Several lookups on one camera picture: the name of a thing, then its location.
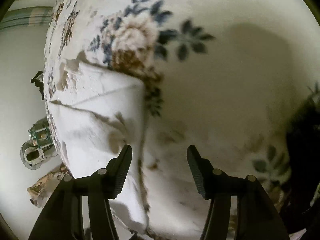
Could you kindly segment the white knitted small garment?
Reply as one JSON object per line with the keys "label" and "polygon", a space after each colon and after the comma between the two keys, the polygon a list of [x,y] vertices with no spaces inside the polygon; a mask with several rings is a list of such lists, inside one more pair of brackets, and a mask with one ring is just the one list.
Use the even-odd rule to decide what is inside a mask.
{"label": "white knitted small garment", "polygon": [[62,60],[48,76],[48,115],[56,150],[75,178],[90,176],[115,158],[124,145],[132,161],[122,192],[110,202],[128,229],[148,225],[139,182],[144,139],[142,81],[80,60]]}

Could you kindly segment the black clothes pile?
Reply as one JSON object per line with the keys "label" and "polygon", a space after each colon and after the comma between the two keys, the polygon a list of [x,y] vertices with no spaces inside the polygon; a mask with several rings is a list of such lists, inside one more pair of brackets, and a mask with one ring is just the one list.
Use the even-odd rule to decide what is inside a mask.
{"label": "black clothes pile", "polygon": [[31,83],[37,87],[41,93],[41,100],[44,100],[44,92],[43,92],[43,71],[39,70],[35,76],[30,80]]}

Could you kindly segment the patterned floor rug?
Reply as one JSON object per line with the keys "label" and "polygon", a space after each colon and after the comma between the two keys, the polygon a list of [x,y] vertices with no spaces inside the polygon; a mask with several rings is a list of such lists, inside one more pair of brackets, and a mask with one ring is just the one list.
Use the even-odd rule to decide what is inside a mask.
{"label": "patterned floor rug", "polygon": [[27,192],[31,204],[35,207],[44,207],[65,175],[69,175],[69,170],[64,164],[61,164],[41,177],[34,185],[28,187]]}

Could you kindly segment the green shelf rack with items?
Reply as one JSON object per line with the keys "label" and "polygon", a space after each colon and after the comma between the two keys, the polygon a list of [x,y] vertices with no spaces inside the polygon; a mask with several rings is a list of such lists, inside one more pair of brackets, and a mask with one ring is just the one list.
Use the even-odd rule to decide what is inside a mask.
{"label": "green shelf rack with items", "polygon": [[33,124],[28,132],[29,138],[35,147],[46,151],[54,145],[46,117]]}

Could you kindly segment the floral bed sheet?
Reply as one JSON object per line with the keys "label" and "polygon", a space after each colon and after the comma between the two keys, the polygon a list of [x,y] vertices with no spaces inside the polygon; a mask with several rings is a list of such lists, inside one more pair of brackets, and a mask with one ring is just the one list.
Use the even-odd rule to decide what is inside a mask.
{"label": "floral bed sheet", "polygon": [[77,59],[142,81],[140,239],[199,239],[187,148],[262,184],[290,238],[319,239],[318,0],[57,0],[48,76]]}

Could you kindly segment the left teal striped curtain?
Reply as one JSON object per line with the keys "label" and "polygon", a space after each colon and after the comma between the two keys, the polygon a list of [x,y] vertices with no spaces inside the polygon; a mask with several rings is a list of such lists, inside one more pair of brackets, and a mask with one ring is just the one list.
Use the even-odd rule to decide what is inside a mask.
{"label": "left teal striped curtain", "polygon": [[29,7],[8,11],[1,20],[1,30],[18,26],[49,24],[52,12],[53,7]]}

